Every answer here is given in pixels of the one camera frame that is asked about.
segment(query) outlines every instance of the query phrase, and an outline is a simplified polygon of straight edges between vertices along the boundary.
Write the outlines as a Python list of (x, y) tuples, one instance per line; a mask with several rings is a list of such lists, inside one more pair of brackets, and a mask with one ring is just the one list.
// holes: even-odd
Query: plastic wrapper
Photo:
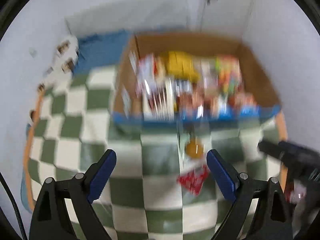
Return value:
[(202, 167), (206, 154), (212, 149), (210, 127), (207, 122), (178, 126), (180, 173)]
[(200, 58), (169, 51), (147, 55), (138, 67), (137, 95), (143, 94), (144, 117), (194, 120), (258, 112), (253, 95), (244, 92), (236, 57)]
[(179, 176), (177, 182), (185, 187), (191, 194), (198, 195), (202, 188), (203, 182), (209, 175), (209, 168), (203, 165), (201, 168), (188, 172), (185, 175)]
[(258, 111), (257, 103), (251, 93), (237, 92), (228, 98), (228, 104), (235, 114), (254, 113)]
[(306, 187), (298, 180), (288, 183), (284, 190), (284, 196), (288, 203), (298, 204), (306, 195)]
[(165, 79), (161, 85), (156, 84), (150, 92), (143, 90), (143, 113), (145, 118), (171, 120), (174, 118), (173, 104), (173, 89), (170, 78)]

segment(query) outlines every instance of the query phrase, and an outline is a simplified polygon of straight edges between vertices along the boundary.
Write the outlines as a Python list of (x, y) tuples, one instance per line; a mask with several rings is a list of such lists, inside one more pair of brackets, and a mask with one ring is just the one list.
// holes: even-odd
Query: orange ball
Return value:
[(200, 140), (195, 138), (190, 139), (190, 142), (185, 148), (186, 154), (188, 154), (193, 159), (199, 159), (203, 157), (204, 148)]

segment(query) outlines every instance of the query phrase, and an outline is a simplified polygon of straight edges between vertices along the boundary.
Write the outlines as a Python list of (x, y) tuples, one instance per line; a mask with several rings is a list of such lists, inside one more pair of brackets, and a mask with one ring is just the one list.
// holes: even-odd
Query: cardboard box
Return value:
[(184, 51), (200, 57), (229, 54), (239, 58), (245, 90), (254, 95), (259, 106), (266, 107), (264, 117), (280, 110), (280, 100), (271, 81), (251, 50), (241, 41), (218, 35), (197, 32), (147, 33), (133, 36), (119, 66), (113, 118), (116, 123), (142, 118), (141, 98), (136, 95), (136, 64), (139, 58), (150, 53)]

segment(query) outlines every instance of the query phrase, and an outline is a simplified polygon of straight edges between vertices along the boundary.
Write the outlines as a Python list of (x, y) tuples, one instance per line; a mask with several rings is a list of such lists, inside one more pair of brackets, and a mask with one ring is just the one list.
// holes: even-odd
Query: white wall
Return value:
[[(35, 106), (36, 87), (52, 60), (55, 46), (68, 30), (64, 17), (82, 9), (115, 0), (30, 0), (14, 19), (0, 42), (0, 170), (18, 203), (27, 234), (31, 215), (20, 200), (22, 155), (28, 112)], [(200, 0), (188, 0), (191, 26), (198, 21)], [(33, 59), (29, 48), (37, 51)], [(0, 187), (0, 206), (19, 232), (7, 196)]]
[(211, 0), (205, 6), (201, 28), (241, 38), (251, 5), (252, 0)]
[(289, 139), (320, 150), (320, 37), (293, 0), (255, 0), (243, 36), (280, 94)]

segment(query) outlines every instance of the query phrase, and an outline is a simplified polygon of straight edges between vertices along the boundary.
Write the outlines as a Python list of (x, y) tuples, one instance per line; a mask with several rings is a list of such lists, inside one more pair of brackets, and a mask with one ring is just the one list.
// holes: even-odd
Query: checkered rug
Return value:
[[(211, 239), (230, 203), (211, 177), (198, 196), (176, 182), (192, 164), (183, 153), (186, 134), (159, 129), (124, 133), (113, 124), (109, 97), (115, 73), (115, 66), (94, 69), (46, 91), (28, 163), (33, 199), (47, 177), (70, 179), (111, 148), (117, 164), (92, 206), (113, 240)], [(263, 136), (278, 141), (274, 119), (220, 127), (201, 138), (206, 150), (217, 149), (239, 172), (267, 180), (278, 175), (280, 163), (257, 152)], [(66, 204), (77, 237), (85, 239), (71, 200)], [(256, 204), (253, 200), (243, 235)]]

